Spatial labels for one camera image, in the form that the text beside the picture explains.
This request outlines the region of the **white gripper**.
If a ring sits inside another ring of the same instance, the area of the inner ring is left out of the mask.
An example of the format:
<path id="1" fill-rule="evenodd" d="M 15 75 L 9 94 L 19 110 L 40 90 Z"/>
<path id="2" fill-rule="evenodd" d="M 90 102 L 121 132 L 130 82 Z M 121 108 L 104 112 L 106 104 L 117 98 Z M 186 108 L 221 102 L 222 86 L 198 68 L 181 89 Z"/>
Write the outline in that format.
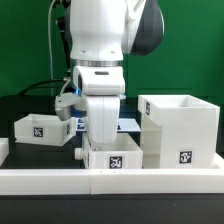
<path id="1" fill-rule="evenodd" d="M 111 145 L 117 134 L 120 110 L 118 96 L 86 96 L 87 133 L 94 146 Z"/>

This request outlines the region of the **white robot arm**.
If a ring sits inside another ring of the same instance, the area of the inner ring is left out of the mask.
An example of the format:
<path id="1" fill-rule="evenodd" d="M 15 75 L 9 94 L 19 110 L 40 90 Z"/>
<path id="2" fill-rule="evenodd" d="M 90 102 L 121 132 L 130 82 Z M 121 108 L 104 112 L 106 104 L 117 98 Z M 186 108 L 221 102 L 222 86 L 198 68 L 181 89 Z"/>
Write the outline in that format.
<path id="1" fill-rule="evenodd" d="M 158 0 L 71 0 L 70 32 L 73 82 L 86 103 L 89 141 L 110 145 L 125 92 L 123 56 L 150 54 L 164 35 Z"/>

